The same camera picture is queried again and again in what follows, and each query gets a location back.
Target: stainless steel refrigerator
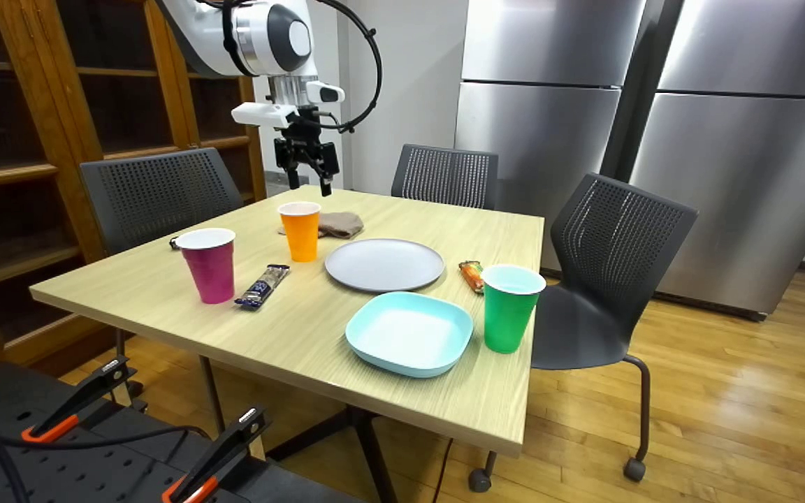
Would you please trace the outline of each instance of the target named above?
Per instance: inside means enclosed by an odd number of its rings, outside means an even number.
[[[805,0],[686,0],[630,181],[700,210],[661,290],[777,306],[805,256]]]
[[[647,0],[469,0],[457,149],[495,151],[502,210],[559,214],[613,140]],[[545,241],[544,266],[559,267]]]

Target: plastic cup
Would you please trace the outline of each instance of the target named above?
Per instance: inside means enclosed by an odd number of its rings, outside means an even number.
[[[319,213],[314,200],[289,200],[281,207],[295,263],[317,263],[319,256]]]
[[[532,267],[485,267],[485,341],[493,353],[517,353],[545,280]]]
[[[190,228],[177,241],[204,305],[222,305],[235,297],[235,231]]]

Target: wooden floor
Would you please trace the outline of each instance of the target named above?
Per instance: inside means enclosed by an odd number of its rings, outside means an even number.
[[[200,360],[131,337],[131,367],[152,417],[211,425]],[[469,445],[377,418],[401,499],[802,499],[805,503],[805,270],[767,322],[655,302],[634,334],[634,354],[655,371],[648,471],[622,469],[637,441],[633,367],[534,371],[523,456],[502,456],[486,495],[468,489],[485,460]],[[75,382],[94,364],[64,373]],[[230,417],[265,408],[278,445],[339,411],[339,401],[218,367]],[[360,499],[374,489],[355,434],[339,434],[286,460]]]

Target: green cup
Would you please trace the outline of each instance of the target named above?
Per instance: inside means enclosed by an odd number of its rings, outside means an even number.
[[[545,280],[532,267],[485,267],[485,341],[493,353],[517,353]]]

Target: black chair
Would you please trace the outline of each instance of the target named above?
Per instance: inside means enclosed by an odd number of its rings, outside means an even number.
[[[84,161],[81,175],[109,252],[179,231],[239,210],[243,200],[215,149]],[[225,431],[211,358],[203,358],[203,367],[218,431]]]
[[[689,237],[696,213],[633,183],[585,175],[552,225],[563,283],[537,302],[534,368],[591,368],[627,360],[640,371],[640,446],[623,475],[643,481],[651,371],[630,354],[633,329]],[[469,485],[493,485],[495,453]]]
[[[402,144],[393,195],[495,207],[497,156],[486,151],[451,151]]]

